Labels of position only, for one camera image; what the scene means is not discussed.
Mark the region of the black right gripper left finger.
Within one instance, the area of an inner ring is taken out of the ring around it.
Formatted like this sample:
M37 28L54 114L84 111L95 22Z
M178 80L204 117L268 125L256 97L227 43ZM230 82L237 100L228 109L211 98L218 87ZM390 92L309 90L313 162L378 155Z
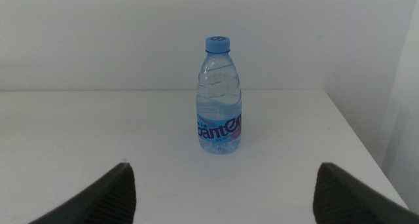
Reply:
M133 223L136 185L130 164L122 162L86 189L34 220L34 223Z

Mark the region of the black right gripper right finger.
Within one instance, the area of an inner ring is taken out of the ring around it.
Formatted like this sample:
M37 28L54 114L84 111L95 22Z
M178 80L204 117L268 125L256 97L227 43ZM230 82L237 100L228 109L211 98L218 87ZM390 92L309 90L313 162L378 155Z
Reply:
M336 164L319 167L312 205L316 223L418 224L418 215Z

